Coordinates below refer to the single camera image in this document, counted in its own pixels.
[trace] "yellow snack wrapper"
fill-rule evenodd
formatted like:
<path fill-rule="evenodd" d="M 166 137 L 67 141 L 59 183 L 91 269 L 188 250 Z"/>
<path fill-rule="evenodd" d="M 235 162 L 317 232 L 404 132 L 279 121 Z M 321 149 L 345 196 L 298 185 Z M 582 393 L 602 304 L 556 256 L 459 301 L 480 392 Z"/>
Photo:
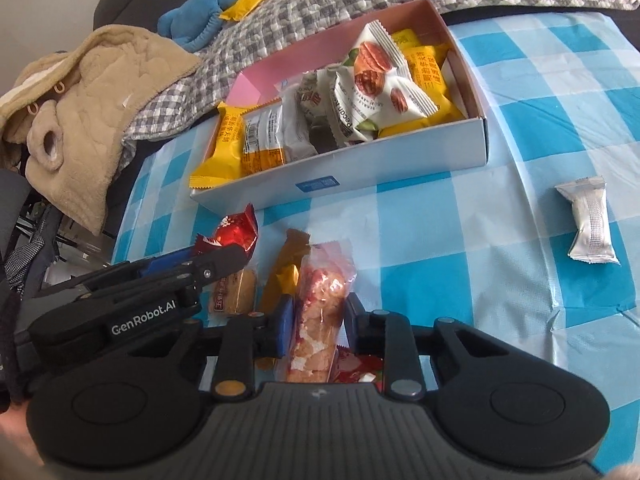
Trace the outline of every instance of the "yellow snack wrapper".
<path fill-rule="evenodd" d="M 402 51 L 404 57 L 409 63 L 409 70 L 414 82 L 423 90 L 427 88 L 433 89 L 439 94 L 449 97 L 449 89 L 447 88 L 442 72 L 436 58 L 431 54 L 430 49 L 433 47 L 420 46 L 417 48 L 408 48 Z"/>
<path fill-rule="evenodd" d="M 255 9 L 258 5 L 262 3 L 263 0 L 238 0 L 231 7 L 220 14 L 221 20 L 234 20 L 235 22 L 239 22 L 242 20 L 249 12 Z"/>
<path fill-rule="evenodd" d="M 422 43 L 420 43 L 420 40 L 418 39 L 418 36 L 416 36 L 415 32 L 410 28 L 398 30 L 391 35 L 391 39 L 394 40 L 400 50 L 411 48 L 412 46 L 422 45 Z"/>
<path fill-rule="evenodd" d="M 295 265 L 290 265 L 282 269 L 282 272 L 276 274 L 278 283 L 280 283 L 280 290 L 283 294 L 289 294 L 296 297 L 296 288 L 298 287 L 298 279 L 300 272 Z"/>
<path fill-rule="evenodd" d="M 284 139 L 278 120 L 278 110 L 281 108 L 280 100 L 275 100 L 251 110 L 251 114 L 242 117 L 244 121 L 244 145 L 241 157 L 243 176 L 284 165 Z"/>
<path fill-rule="evenodd" d="M 242 178 L 244 122 L 241 115 L 250 109 L 227 106 L 224 103 L 218 105 L 220 120 L 216 131 L 216 147 L 213 154 L 191 173 L 190 187 L 205 189 Z"/>
<path fill-rule="evenodd" d="M 437 124 L 452 123 L 464 119 L 464 115 L 450 100 L 449 89 L 444 81 L 440 67 L 429 49 L 433 47 L 420 46 L 403 50 L 402 53 L 409 63 L 409 70 L 415 83 L 427 94 L 438 111 L 429 117 L 395 124 L 380 130 L 378 137 L 390 137 L 435 126 Z"/>
<path fill-rule="evenodd" d="M 424 45 L 424 46 L 412 46 L 408 48 L 403 48 L 402 53 L 406 60 L 411 64 L 411 59 L 420 56 L 420 54 L 424 54 L 425 56 L 431 56 L 435 58 L 436 64 L 438 68 L 442 68 L 444 62 L 447 59 L 447 52 L 449 51 L 449 47 L 441 43 L 440 45 Z"/>
<path fill-rule="evenodd" d="M 438 107 L 438 111 L 430 117 L 408 121 L 407 123 L 395 124 L 388 128 L 383 128 L 378 134 L 378 138 L 390 137 L 392 135 L 404 134 L 405 132 L 414 132 L 428 126 L 436 126 L 437 124 L 452 123 L 453 121 L 461 121 L 464 115 L 458 110 L 458 107 L 448 100 L 444 95 L 437 92 L 424 89 L 425 93 Z"/>

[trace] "orange circular button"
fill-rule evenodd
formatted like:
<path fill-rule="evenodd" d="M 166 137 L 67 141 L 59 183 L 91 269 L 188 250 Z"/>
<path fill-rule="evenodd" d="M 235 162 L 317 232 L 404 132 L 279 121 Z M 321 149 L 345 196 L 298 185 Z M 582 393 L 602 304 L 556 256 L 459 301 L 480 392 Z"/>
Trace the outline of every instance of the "orange circular button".
<path fill-rule="evenodd" d="M 222 381 L 216 384 L 216 393 L 223 397 L 237 397 L 246 391 L 246 386 L 240 381 Z"/>

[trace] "red candy wrapper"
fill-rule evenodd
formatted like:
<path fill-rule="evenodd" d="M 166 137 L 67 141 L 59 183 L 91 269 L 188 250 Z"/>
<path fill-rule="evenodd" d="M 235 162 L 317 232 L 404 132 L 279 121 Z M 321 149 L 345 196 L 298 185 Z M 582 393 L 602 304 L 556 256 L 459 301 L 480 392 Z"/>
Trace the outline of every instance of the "red candy wrapper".
<path fill-rule="evenodd" d="M 348 348 L 338 346 L 331 370 L 332 383 L 374 383 L 382 391 L 384 362 L 373 355 L 356 355 Z"/>
<path fill-rule="evenodd" d="M 254 206 L 248 204 L 244 212 L 225 216 L 211 238 L 198 235 L 193 252 L 194 254 L 204 254 L 212 247 L 238 244 L 251 258 L 257 241 L 258 221 L 255 218 Z"/>

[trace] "blue plush toy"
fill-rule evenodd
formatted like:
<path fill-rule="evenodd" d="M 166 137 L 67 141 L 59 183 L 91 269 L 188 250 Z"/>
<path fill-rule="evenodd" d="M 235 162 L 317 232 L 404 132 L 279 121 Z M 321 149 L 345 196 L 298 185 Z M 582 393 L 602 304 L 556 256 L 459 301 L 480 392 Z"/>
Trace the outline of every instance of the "blue plush toy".
<path fill-rule="evenodd" d="M 206 47 L 224 23 L 220 13 L 238 0 L 187 0 L 158 20 L 158 34 L 171 38 L 187 52 Z"/>

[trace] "blue label on box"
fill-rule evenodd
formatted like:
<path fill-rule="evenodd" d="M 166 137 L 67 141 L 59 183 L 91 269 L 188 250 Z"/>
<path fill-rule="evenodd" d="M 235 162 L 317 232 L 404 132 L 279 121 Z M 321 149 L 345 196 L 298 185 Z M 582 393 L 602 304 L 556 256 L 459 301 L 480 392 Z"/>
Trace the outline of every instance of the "blue label on box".
<path fill-rule="evenodd" d="M 340 186 L 340 182 L 335 180 L 331 175 L 327 175 L 313 180 L 307 180 L 306 182 L 299 182 L 296 186 L 298 186 L 298 189 L 303 193 L 311 193 L 312 191 L 318 191 L 326 187 Z"/>

